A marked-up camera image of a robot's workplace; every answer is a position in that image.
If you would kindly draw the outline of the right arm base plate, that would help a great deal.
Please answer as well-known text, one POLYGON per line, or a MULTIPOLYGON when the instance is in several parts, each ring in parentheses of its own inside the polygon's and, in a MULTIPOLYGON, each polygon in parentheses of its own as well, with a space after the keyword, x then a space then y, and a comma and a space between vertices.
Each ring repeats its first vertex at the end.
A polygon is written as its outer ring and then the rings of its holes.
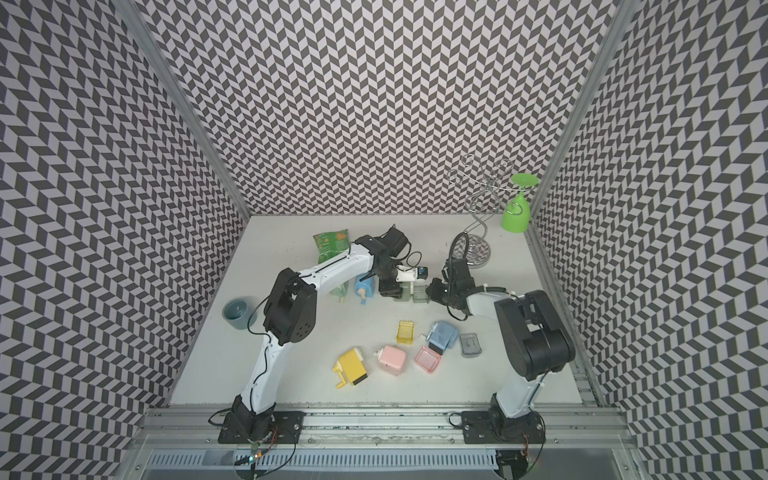
POLYGON ((466 444, 538 445, 546 442, 543 418, 529 412, 510 419, 492 416, 490 411, 463 411, 462 434, 466 444))

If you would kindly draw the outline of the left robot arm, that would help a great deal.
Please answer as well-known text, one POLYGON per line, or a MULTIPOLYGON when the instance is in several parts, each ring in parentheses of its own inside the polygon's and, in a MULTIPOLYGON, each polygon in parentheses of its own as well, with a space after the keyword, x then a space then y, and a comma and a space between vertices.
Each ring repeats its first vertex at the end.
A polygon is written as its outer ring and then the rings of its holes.
POLYGON ((401 297, 397 275, 409 246, 405 234, 392 226, 379 236, 359 237, 342 253, 314 267, 282 270, 262 303, 265 339, 257 363, 227 416, 253 421, 274 408, 287 353, 314 329, 320 297, 356 277, 376 277, 381 296, 401 297))

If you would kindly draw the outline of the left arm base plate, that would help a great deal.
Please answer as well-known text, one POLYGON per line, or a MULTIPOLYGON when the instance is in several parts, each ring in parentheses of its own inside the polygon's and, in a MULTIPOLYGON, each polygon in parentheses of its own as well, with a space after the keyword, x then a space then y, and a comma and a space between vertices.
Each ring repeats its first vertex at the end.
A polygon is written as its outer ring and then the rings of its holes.
POLYGON ((301 436, 305 413, 301 411, 265 412, 260 415, 226 414, 218 435, 219 444, 277 445, 296 443, 301 436))

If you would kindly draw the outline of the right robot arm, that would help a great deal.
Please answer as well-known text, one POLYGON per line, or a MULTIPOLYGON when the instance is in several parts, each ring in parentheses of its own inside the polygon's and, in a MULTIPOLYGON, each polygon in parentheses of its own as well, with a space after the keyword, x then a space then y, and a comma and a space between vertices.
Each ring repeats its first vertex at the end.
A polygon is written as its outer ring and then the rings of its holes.
POLYGON ((574 342, 543 290, 517 295, 504 287, 478 286, 467 261, 451 257, 426 292, 450 315, 460 312, 460 321, 480 317, 498 324, 514 370, 491 399, 489 416, 499 426, 532 414, 546 376, 575 359, 574 342))

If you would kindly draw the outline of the sage green pencil sharpener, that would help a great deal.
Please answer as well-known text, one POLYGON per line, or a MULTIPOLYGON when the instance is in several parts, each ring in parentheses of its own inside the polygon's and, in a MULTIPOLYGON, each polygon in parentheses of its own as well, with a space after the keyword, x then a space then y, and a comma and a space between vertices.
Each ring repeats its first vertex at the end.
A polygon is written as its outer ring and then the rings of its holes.
POLYGON ((428 303, 429 296, 426 292, 428 284, 426 280, 400 282, 400 293, 395 297, 398 302, 413 302, 416 304, 428 303))

